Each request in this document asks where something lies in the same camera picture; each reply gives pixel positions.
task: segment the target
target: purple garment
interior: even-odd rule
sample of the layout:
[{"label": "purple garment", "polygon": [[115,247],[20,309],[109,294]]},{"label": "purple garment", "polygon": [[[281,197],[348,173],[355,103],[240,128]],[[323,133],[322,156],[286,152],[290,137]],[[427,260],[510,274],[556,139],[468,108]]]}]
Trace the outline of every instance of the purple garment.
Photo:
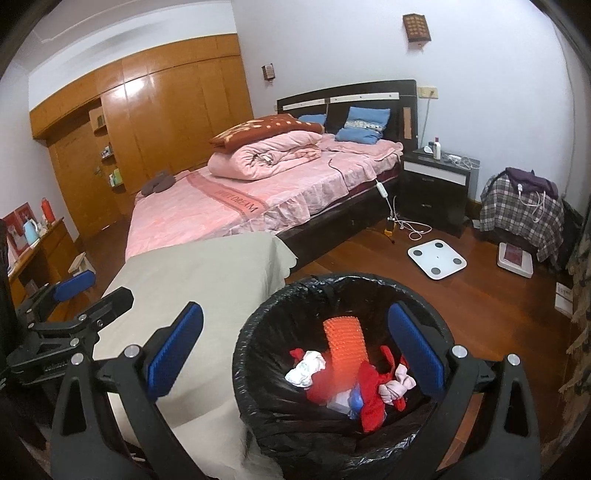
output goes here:
[{"label": "purple garment", "polygon": [[558,187],[553,181],[536,177],[534,171],[524,171],[518,168],[507,167],[505,173],[509,177],[511,185],[517,191],[517,185],[521,184],[523,187],[522,194],[531,192],[544,193],[554,200],[558,200]]}]

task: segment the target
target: orange textured object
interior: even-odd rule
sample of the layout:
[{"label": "orange textured object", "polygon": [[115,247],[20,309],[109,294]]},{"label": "orange textured object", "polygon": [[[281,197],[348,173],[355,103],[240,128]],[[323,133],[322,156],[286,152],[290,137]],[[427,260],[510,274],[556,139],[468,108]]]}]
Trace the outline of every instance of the orange textured object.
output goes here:
[{"label": "orange textured object", "polygon": [[323,323],[333,361],[336,392],[353,388],[359,366],[368,362],[365,340],[357,317],[336,317]]}]

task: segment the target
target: red stripe on bed sheet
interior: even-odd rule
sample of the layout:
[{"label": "red stripe on bed sheet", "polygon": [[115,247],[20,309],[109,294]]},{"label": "red stripe on bed sheet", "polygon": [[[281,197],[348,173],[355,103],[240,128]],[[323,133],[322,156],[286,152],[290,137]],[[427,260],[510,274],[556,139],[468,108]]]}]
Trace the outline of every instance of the red stripe on bed sheet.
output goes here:
[{"label": "red stripe on bed sheet", "polygon": [[221,183],[208,180],[198,171],[187,175],[187,180],[191,186],[199,189],[211,199],[217,200],[226,207],[235,210],[245,220],[258,217],[269,209],[269,206],[263,200]]}]

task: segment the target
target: white bottle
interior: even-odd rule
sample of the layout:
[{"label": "white bottle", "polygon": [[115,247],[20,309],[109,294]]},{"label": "white bottle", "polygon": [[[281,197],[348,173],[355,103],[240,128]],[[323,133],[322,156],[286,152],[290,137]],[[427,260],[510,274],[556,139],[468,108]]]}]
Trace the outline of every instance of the white bottle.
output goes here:
[{"label": "white bottle", "polygon": [[435,137],[435,144],[433,146],[433,158],[435,160],[441,160],[441,144],[439,143],[439,137]]}]

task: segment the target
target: red thermos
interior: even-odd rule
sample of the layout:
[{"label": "red thermos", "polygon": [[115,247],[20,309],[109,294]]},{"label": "red thermos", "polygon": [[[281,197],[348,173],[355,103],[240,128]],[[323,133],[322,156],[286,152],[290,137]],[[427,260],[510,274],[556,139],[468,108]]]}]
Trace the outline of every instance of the red thermos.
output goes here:
[{"label": "red thermos", "polygon": [[56,216],[53,214],[51,205],[49,205],[49,202],[45,197],[43,197],[43,200],[41,201],[41,210],[43,210],[43,214],[45,215],[48,223],[53,223],[56,221]]}]

